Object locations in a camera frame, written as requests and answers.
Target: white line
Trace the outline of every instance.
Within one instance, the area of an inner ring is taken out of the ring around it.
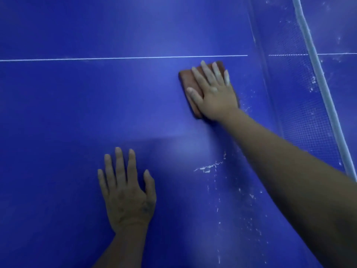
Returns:
[[[243,56],[248,56],[248,55],[201,55],[201,56],[150,56],[150,57],[109,57],[109,58],[10,59],[10,60],[0,60],[0,62],[118,60],[118,59],[160,59],[160,58],[206,58],[206,57],[243,57]]]
[[[269,55],[269,56],[307,56],[308,53],[297,53],[287,55]],[[342,52],[342,53],[318,53],[317,55],[357,55],[357,52]]]

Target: brown sponge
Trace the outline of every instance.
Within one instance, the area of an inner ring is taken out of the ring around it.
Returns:
[[[222,77],[223,77],[223,73],[225,71],[224,65],[223,65],[222,61],[217,61],[216,63],[217,63],[217,66],[222,74]],[[208,64],[207,66],[212,70],[212,63]],[[206,77],[201,66],[197,67],[197,69],[204,77]],[[190,95],[186,91],[186,89],[188,87],[192,87],[193,89],[195,89],[198,92],[198,94],[200,94],[203,97],[203,92],[202,92],[201,88],[199,87],[196,79],[194,78],[194,74],[193,74],[192,70],[183,70],[183,71],[180,71],[178,74],[179,74],[178,77],[180,78],[180,81],[181,81],[181,85],[182,85],[184,92],[186,94],[186,98],[190,103],[190,106],[194,113],[194,116],[196,118],[201,119],[202,113],[199,111],[199,109],[197,108],[195,103],[191,100]]]

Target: blue table surface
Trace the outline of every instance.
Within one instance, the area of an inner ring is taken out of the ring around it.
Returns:
[[[143,267],[319,267],[178,80],[222,60],[242,109],[281,133],[244,0],[0,0],[0,34],[0,267],[93,265],[114,236],[96,171],[116,146],[156,180]]]

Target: forearm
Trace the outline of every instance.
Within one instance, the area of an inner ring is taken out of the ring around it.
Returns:
[[[116,234],[93,268],[140,268],[147,227],[130,226]]]
[[[352,261],[352,253],[357,256],[356,184],[240,110],[231,111],[221,124],[235,138],[275,204],[310,249],[316,255],[330,256],[330,261],[338,265],[339,248],[343,248],[348,252],[344,263]]]

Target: person's right arm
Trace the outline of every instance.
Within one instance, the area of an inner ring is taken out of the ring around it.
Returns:
[[[241,111],[230,85],[202,64],[193,69],[204,98],[188,89],[200,111],[236,140],[269,195],[325,267],[356,267],[357,184]]]

